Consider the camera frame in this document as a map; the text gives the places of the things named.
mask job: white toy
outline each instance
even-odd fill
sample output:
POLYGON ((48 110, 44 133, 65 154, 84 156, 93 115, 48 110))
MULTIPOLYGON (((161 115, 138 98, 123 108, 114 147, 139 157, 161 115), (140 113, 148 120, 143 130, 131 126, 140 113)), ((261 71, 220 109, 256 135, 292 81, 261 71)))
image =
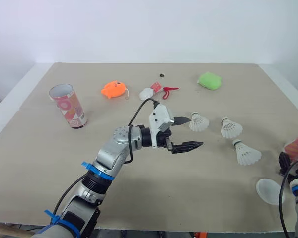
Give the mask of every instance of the white toy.
POLYGON ((209 126, 209 120, 201 116, 197 112, 191 114, 191 121, 189 127, 192 131, 204 131, 209 126))
POLYGON ((262 153, 260 151, 250 148, 241 140, 234 140, 233 146, 236 149, 237 161, 240 165, 254 164, 262 157, 262 153))
POLYGON ((242 133, 243 127, 231 121, 229 118, 222 118, 221 135, 226 139, 232 139, 242 133))

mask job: orange plush fish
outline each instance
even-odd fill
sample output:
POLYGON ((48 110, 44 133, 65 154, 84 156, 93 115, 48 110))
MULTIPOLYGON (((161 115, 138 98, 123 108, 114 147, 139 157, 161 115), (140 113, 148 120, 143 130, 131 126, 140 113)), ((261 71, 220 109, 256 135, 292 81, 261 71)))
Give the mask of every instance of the orange plush fish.
POLYGON ((113 81, 105 85, 104 89, 101 90, 101 93, 107 98, 115 98, 123 95, 128 89, 126 85, 122 82, 113 81))

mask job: pink object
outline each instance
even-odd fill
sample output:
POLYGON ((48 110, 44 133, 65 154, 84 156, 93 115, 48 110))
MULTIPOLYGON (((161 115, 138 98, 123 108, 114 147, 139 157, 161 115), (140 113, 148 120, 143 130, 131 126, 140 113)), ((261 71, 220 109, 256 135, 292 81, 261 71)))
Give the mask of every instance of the pink object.
POLYGON ((156 82, 153 85, 151 85, 150 88, 153 89, 153 91, 154 91, 155 94, 158 93, 158 92, 162 92, 163 91, 163 87, 158 82, 156 82))
POLYGON ((298 159, 298 137, 284 146, 284 151, 289 155, 292 161, 298 159))
POLYGON ((78 129, 86 125, 87 119, 76 93, 70 84, 59 84, 49 92, 71 128, 78 129))

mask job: beige tabletop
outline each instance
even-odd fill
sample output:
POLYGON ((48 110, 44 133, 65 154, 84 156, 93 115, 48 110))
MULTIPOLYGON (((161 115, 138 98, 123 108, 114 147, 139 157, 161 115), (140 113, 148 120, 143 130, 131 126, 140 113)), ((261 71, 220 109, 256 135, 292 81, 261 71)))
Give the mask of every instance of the beige tabletop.
MULTIPOLYGON (((261 178, 280 183, 278 154, 298 136, 298 111, 255 64, 69 64, 52 66, 0 134, 0 222, 46 225, 45 209, 53 210, 65 189, 85 173, 114 129, 126 125, 139 104, 138 93, 159 81, 179 87, 167 100, 154 98, 175 116, 198 111, 210 120, 204 132, 188 124, 171 128, 173 142, 203 141, 185 154, 164 148, 134 153, 100 206, 98 227, 156 231, 280 231, 277 206, 266 204, 255 185, 261 178), (223 79, 209 91, 196 81, 204 72, 223 79), (130 99, 108 100, 100 91, 113 80, 129 88, 130 99), (88 124, 71 129, 48 92, 56 84, 72 84, 88 124), (243 125, 239 136, 260 150, 251 166, 237 163, 232 140, 221 137, 221 117, 243 125)), ((151 103, 134 125, 149 125, 151 103)), ((284 217, 292 230, 294 198, 287 189, 284 217)))

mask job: paper cup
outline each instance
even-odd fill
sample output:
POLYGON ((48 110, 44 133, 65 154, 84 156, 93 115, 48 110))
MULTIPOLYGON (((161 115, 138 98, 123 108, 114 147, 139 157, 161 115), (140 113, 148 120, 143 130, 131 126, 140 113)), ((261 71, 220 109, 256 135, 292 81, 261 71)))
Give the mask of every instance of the paper cup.
POLYGON ((86 125, 85 113, 70 84, 56 85, 50 90, 49 95, 61 110, 71 128, 79 129, 86 125))

